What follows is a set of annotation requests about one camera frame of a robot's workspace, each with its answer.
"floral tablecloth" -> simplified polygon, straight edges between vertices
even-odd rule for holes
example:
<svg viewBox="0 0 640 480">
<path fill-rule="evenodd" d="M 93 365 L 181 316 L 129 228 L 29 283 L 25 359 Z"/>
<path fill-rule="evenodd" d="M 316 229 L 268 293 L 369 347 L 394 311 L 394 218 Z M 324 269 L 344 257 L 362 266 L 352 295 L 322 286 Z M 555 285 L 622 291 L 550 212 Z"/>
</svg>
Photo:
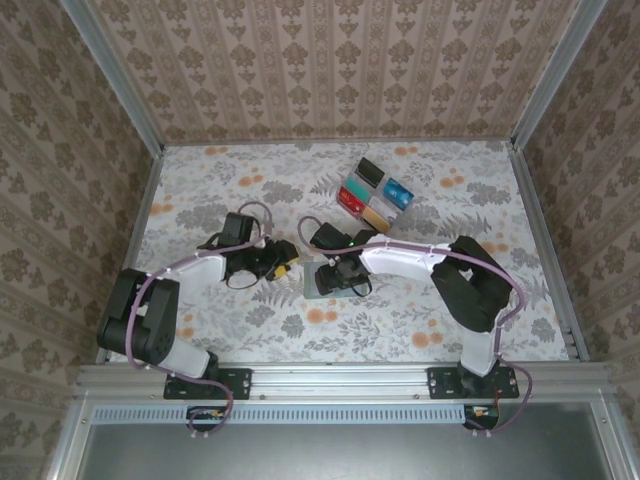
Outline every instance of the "floral tablecloth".
<svg viewBox="0 0 640 480">
<path fill-rule="evenodd" d="M 504 142 L 168 147 L 137 266 L 155 270 L 190 254 L 227 211 L 254 199 L 272 207 L 277 238 L 300 245 L 296 224 L 307 214 L 354 234 L 362 225 L 335 196 L 362 156 L 416 195 L 389 236 L 442 243 L 470 235 L 524 287 L 526 309 L 503 336 L 507 358 L 567 358 Z M 299 264 L 278 281 L 232 291 L 203 279 L 198 292 L 181 292 L 178 334 L 229 362 L 459 358 L 460 327 L 433 284 L 377 276 L 366 298 L 306 300 L 302 264 L 313 257 L 299 250 Z"/>
</svg>

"camera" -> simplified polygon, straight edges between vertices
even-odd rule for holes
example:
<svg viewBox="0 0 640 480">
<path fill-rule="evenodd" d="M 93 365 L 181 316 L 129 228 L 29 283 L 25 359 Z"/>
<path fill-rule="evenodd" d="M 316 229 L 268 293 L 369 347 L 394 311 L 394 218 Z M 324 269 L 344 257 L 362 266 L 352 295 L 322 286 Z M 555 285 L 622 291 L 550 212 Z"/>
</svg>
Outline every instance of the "camera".
<svg viewBox="0 0 640 480">
<path fill-rule="evenodd" d="M 377 232 L 373 230 L 361 230 L 352 238 L 333 225 L 323 223 L 311 238 L 311 244 L 322 250 L 341 250 L 364 245 L 374 235 L 377 235 Z M 351 288 L 356 295 L 366 296 L 355 289 L 364 284 L 368 284 L 371 291 L 369 272 L 360 261 L 361 251 L 335 255 L 324 254 L 331 262 L 320 267 L 315 273 L 316 286 L 320 295 L 325 296 L 333 293 L 334 290 Z"/>
<path fill-rule="evenodd" d="M 213 235 L 206 243 L 198 246 L 198 249 L 217 250 L 247 243 L 251 238 L 254 225 L 259 225 L 254 217 L 229 212 L 222 232 Z M 263 277 L 267 281 L 272 281 L 291 270 L 290 264 L 298 259 L 298 250 L 287 240 L 275 241 L 267 237 L 261 247 L 248 247 L 223 255 L 227 259 L 225 281 L 228 282 L 241 270 L 251 272 L 256 277 L 256 281 Z"/>
</svg>

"black cable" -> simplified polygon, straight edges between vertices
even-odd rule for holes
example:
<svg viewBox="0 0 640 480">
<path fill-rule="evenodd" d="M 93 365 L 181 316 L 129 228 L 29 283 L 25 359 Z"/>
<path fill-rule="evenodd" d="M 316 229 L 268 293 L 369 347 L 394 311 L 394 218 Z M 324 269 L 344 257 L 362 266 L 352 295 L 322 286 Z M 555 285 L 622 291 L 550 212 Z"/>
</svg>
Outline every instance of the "black cable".
<svg viewBox="0 0 640 480">
<path fill-rule="evenodd" d="M 247 288 L 255 287 L 258 284 L 258 282 L 261 280 L 261 278 L 256 278 L 255 282 L 250 283 L 249 285 L 245 285 L 244 287 L 232 287 L 231 285 L 229 285 L 229 280 L 231 280 L 231 278 L 227 278 L 227 280 L 225 280 L 224 282 L 227 288 L 231 290 L 246 290 Z"/>
<path fill-rule="evenodd" d="M 207 240 L 206 242 L 204 242 L 202 245 L 200 245 L 199 247 L 197 247 L 199 250 L 201 249 L 207 249 L 209 250 L 209 247 L 213 247 L 213 242 L 215 240 L 218 239 L 218 237 L 220 236 L 220 232 L 218 233 L 214 233 L 213 235 L 211 235 L 211 238 L 209 240 Z"/>
<path fill-rule="evenodd" d="M 369 277 L 367 277 L 367 285 L 369 286 L 369 291 L 364 295 L 356 290 L 355 285 L 351 285 L 351 290 L 353 290 L 353 293 L 355 293 L 360 298 L 365 298 L 365 297 L 368 297 L 369 294 L 371 294 L 371 292 L 373 292 L 373 285 L 371 285 L 371 280 L 369 280 Z"/>
<path fill-rule="evenodd" d="M 242 213 L 242 210 L 244 210 L 249 205 L 258 205 L 264 209 L 265 213 L 267 214 L 267 220 L 264 222 L 264 233 L 267 237 L 270 237 L 273 231 L 273 215 L 271 214 L 271 210 L 264 203 L 251 200 L 240 205 L 240 208 L 238 208 L 238 213 Z"/>
<path fill-rule="evenodd" d="M 256 277 L 256 281 L 255 281 L 255 282 L 250 283 L 249 285 L 245 285 L 244 287 L 232 287 L 231 285 L 229 285 L 229 280 L 231 280 L 231 278 L 227 278 L 227 280 L 226 280 L 224 283 L 225 283 L 225 285 L 227 286 L 227 288 L 229 288 L 229 289 L 231 289 L 231 290 L 246 290 L 247 288 L 255 287 L 255 286 L 258 284 L 258 282 L 259 282 L 260 280 L 262 280 L 263 278 L 266 278 L 266 277 L 268 277 L 269 275 L 271 275 L 271 274 L 275 271 L 275 269 L 276 269 L 276 268 L 278 268 L 278 265 L 277 265 L 277 264 L 274 264 L 274 265 L 269 269 L 269 271 L 268 271 L 267 273 L 265 273 L 265 274 L 264 274 L 264 276 L 262 276 L 262 277 L 260 277 L 260 278 L 257 278 L 257 277 Z"/>
</svg>

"purple cable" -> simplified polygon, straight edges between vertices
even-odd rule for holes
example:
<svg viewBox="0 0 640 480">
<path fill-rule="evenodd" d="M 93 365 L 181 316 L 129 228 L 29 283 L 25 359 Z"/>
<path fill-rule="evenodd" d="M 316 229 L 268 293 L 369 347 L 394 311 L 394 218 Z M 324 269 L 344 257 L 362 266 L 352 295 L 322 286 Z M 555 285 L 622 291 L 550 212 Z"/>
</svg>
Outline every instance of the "purple cable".
<svg viewBox="0 0 640 480">
<path fill-rule="evenodd" d="M 498 361 L 501 361 L 506 366 L 511 367 L 514 370 L 518 370 L 518 371 L 522 372 L 527 377 L 527 381 L 528 381 L 529 384 L 527 386 L 527 392 L 525 393 L 524 397 L 522 398 L 522 403 L 520 404 L 520 407 L 518 408 L 516 413 L 514 413 L 513 416 L 507 422 L 503 423 L 499 427 L 494 428 L 493 430 L 491 430 L 491 432 L 492 433 L 499 432 L 500 430 L 502 430 L 505 427 L 507 427 L 508 425 L 510 425 L 516 418 L 518 418 L 521 415 L 522 411 L 524 410 L 524 408 L 526 407 L 527 403 L 529 402 L 529 399 L 531 398 L 531 393 L 533 391 L 533 378 L 531 377 L 531 374 L 526 369 L 520 367 L 519 365 L 515 365 L 514 363 L 511 363 L 511 362 L 505 360 L 502 357 L 502 355 L 500 354 L 500 337 L 501 337 L 502 326 L 510 318 L 513 318 L 515 315 L 517 315 L 518 312 L 520 312 L 520 310 L 522 310 L 524 308 L 524 305 L 525 305 L 524 291 L 522 290 L 520 285 L 518 285 L 516 283 L 516 281 L 513 278 L 511 278 L 504 270 L 502 270 L 500 268 L 497 268 L 497 267 L 495 267 L 495 266 L 493 266 L 493 265 L 491 265 L 491 264 L 489 264 L 487 262 L 484 262 L 482 260 L 479 260 L 477 258 L 470 257 L 470 256 L 464 255 L 462 253 L 451 252 L 449 250 L 445 250 L 445 249 L 442 249 L 442 248 L 434 248 L 434 247 L 430 247 L 430 246 L 407 245 L 407 244 L 404 244 L 404 243 L 389 241 L 389 242 L 367 243 L 366 245 L 361 245 L 361 246 L 357 246 L 357 247 L 349 247 L 349 248 L 341 248 L 341 249 L 338 249 L 338 250 L 323 250 L 323 249 L 320 249 L 320 248 L 317 248 L 317 247 L 313 246 L 311 243 L 309 243 L 308 240 L 306 240 L 304 238 L 304 235 L 302 234 L 302 224 L 306 220 L 312 220 L 312 221 L 316 222 L 318 225 L 322 225 L 322 222 L 320 222 L 320 220 L 318 220 L 316 217 L 311 216 L 311 215 L 305 215 L 304 217 L 302 217 L 298 221 L 298 236 L 300 237 L 300 240 L 302 241 L 302 243 L 306 247 L 310 248 L 311 250 L 315 250 L 316 252 L 320 252 L 322 254 L 341 255 L 341 254 L 344 254 L 344 253 L 358 252 L 358 251 L 362 251 L 362 250 L 365 250 L 365 249 L 379 248 L 379 247 L 383 247 L 383 248 L 396 247 L 396 248 L 401 248 L 401 249 L 404 249 L 404 250 L 412 250 L 412 251 L 425 252 L 425 253 L 435 253 L 436 255 L 446 255 L 448 257 L 456 258 L 458 260 L 462 260 L 462 261 L 467 262 L 467 263 L 473 263 L 474 265 L 478 265 L 478 266 L 480 266 L 482 268 L 485 268 L 486 270 L 489 270 L 492 273 L 495 273 L 500 278 L 504 279 L 507 283 L 509 283 L 509 285 L 511 285 L 511 287 L 513 287 L 513 290 L 518 295 L 518 303 L 514 307 L 513 310 L 511 310 L 510 312 L 506 313 L 502 318 L 500 318 L 500 320 L 498 320 L 496 322 L 496 327 L 497 327 L 498 330 L 496 331 L 496 338 L 495 338 L 493 351 L 494 351 L 494 355 L 496 356 Z M 476 428 L 480 427 L 481 430 L 485 430 L 479 424 L 477 424 L 476 422 L 473 422 L 473 420 L 470 423 L 472 425 L 475 424 L 474 426 Z"/>
<path fill-rule="evenodd" d="M 183 375 L 181 373 L 176 373 L 176 372 L 172 372 L 166 368 L 160 367 L 160 366 L 156 366 L 156 365 L 148 365 L 146 363 L 138 363 L 136 362 L 135 358 L 133 357 L 133 347 L 132 347 L 132 340 L 133 340 L 133 328 L 135 326 L 135 320 L 136 320 L 136 314 L 138 312 L 138 309 L 140 308 L 140 304 L 142 303 L 142 298 L 144 297 L 144 294 L 147 292 L 147 290 L 149 289 L 149 286 L 153 283 L 153 281 L 155 279 L 157 279 L 158 277 L 169 273 L 171 270 L 175 270 L 178 268 L 182 268 L 182 267 L 186 267 L 188 265 L 191 265 L 194 262 L 197 262 L 198 260 L 200 260 L 201 258 L 207 258 L 207 257 L 214 257 L 214 256 L 218 256 L 222 253 L 228 253 L 228 252 L 235 252 L 238 250 L 243 250 L 245 248 L 249 248 L 252 247 L 253 245 L 260 243 L 262 240 L 264 240 L 272 231 L 273 229 L 273 221 L 272 221 L 272 215 L 271 215 L 271 210 L 269 210 L 269 207 L 267 207 L 264 203 L 262 202 L 247 202 L 244 205 L 242 205 L 239 209 L 238 212 L 240 212 L 244 207 L 248 206 L 248 205 L 260 205 L 261 207 L 263 207 L 265 209 L 265 211 L 267 212 L 267 222 L 265 222 L 265 233 L 260 235 L 258 238 L 254 239 L 254 240 L 250 240 L 249 242 L 243 243 L 242 245 L 236 245 L 234 247 L 225 247 L 225 248 L 221 248 L 219 250 L 214 250 L 214 251 L 207 251 L 207 252 L 195 252 L 193 255 L 190 255 L 188 257 L 185 257 L 181 260 L 178 260 L 177 262 L 173 262 L 171 265 L 169 265 L 168 267 L 164 267 L 154 273 L 152 273 L 151 275 L 149 275 L 147 277 L 147 279 L 144 281 L 144 283 L 140 286 L 140 290 L 138 290 L 138 293 L 136 294 L 136 298 L 133 300 L 133 305 L 131 306 L 131 311 L 129 312 L 129 320 L 127 323 L 127 332 L 126 332 L 126 336 L 125 336 L 125 342 L 124 342 L 124 349 L 125 349 L 125 353 L 127 356 L 127 361 L 129 362 L 129 364 L 136 369 L 142 369 L 145 368 L 147 366 L 153 367 L 156 370 L 159 370 L 161 372 L 167 373 L 171 376 L 175 376 L 177 378 L 180 378 L 181 380 L 184 380 L 186 382 L 191 382 L 191 383 L 196 383 L 199 385 L 211 385 L 217 388 L 220 388 L 222 391 L 225 392 L 225 394 L 227 395 L 227 410 L 225 412 L 225 415 L 220 419 L 220 422 L 213 428 L 211 429 L 208 433 L 214 433 L 217 430 L 219 430 L 220 428 L 222 428 L 222 426 L 227 422 L 227 419 L 229 418 L 229 416 L 231 415 L 231 412 L 233 411 L 233 393 L 231 392 L 231 390 L 229 390 L 229 388 L 220 383 L 220 382 L 216 382 L 215 380 L 205 380 L 202 378 L 194 378 L 194 377 L 189 377 L 188 375 Z"/>
</svg>

